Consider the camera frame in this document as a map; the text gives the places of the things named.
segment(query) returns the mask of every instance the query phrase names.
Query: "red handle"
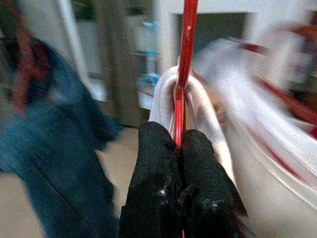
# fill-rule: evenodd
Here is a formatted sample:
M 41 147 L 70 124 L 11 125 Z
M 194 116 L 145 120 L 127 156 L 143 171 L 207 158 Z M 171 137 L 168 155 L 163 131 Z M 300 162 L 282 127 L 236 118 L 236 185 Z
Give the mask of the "red handle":
M 183 15 L 183 31 L 181 41 L 181 51 L 176 82 L 176 106 L 175 106 L 175 127 L 174 140 L 177 147 L 182 146 L 183 128 L 186 128 L 184 117 L 184 90 L 186 88 L 190 70 L 190 64 L 194 46 L 194 32 L 197 18 L 198 0 L 185 0 Z

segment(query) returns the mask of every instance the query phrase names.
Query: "black fabric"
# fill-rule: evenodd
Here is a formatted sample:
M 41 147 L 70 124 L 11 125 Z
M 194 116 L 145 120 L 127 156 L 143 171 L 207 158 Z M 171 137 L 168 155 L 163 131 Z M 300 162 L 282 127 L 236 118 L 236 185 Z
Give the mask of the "black fabric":
M 119 238 L 178 238 L 184 209 L 180 155 L 168 131 L 156 122 L 139 129 L 139 154 L 122 208 Z
M 233 210 L 246 210 L 240 196 L 216 160 L 211 142 L 197 131 L 183 135 L 185 179 L 195 187 L 190 216 L 186 222 L 186 238 L 238 238 Z
M 239 238 L 233 210 L 246 215 L 239 194 L 206 136 L 183 135 L 182 156 L 156 122 L 139 129 L 139 154 L 119 238 Z

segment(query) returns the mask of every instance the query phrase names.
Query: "red strap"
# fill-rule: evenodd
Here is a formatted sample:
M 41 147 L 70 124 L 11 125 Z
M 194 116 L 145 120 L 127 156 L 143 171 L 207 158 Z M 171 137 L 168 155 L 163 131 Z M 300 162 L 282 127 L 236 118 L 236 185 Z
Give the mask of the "red strap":
M 288 106 L 289 110 L 299 119 L 317 125 L 317 114 L 313 110 L 298 102 L 291 94 L 273 87 L 266 80 L 261 79 L 258 76 L 254 76 L 254 78 L 260 85 L 280 98 Z

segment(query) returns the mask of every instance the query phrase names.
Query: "blue jeans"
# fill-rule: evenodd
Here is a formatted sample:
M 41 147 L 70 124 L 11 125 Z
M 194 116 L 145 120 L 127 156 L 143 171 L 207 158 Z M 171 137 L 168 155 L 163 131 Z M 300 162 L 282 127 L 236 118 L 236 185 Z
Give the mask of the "blue jeans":
M 113 186 L 81 129 L 49 104 L 11 117 L 0 134 L 0 168 L 25 183 L 50 238 L 113 238 Z
M 49 238 L 114 238 L 113 186 L 95 149 L 119 134 L 99 110 L 76 72 L 49 48 L 52 70 L 30 85 L 23 117 L 0 131 L 0 169 L 25 183 Z M 43 94 L 42 88 L 49 93 Z

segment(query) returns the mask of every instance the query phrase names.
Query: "beige floor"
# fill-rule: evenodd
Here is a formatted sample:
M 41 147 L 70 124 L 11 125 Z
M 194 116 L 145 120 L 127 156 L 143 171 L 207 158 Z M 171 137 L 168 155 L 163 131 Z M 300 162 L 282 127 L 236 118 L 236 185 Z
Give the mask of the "beige floor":
M 136 163 L 138 131 L 125 129 L 98 157 L 109 180 L 116 187 L 116 215 L 120 214 Z M 21 181 L 0 174 L 0 238 L 43 238 L 41 225 L 33 213 Z

